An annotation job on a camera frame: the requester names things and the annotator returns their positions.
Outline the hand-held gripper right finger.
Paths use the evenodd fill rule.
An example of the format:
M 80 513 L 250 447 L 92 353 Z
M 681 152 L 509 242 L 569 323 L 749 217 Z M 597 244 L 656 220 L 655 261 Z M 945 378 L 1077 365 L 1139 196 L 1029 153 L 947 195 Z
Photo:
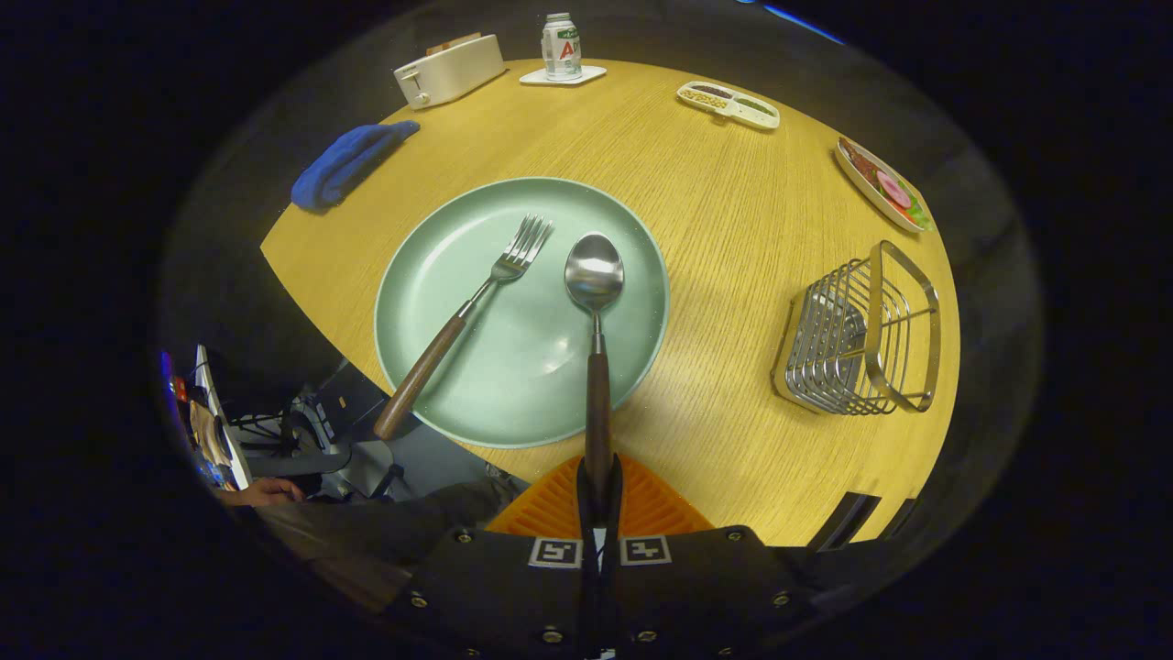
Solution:
M 619 659 L 762 659 L 818 615 L 804 552 L 716 526 L 616 456 L 602 518 L 597 644 Z

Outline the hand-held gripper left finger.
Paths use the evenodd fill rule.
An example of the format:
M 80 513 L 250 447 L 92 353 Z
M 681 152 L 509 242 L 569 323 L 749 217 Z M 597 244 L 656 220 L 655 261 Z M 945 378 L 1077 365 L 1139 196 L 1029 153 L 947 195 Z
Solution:
M 389 604 L 423 659 L 589 659 L 601 652 L 599 544 L 581 460 L 481 528 L 432 544 Z

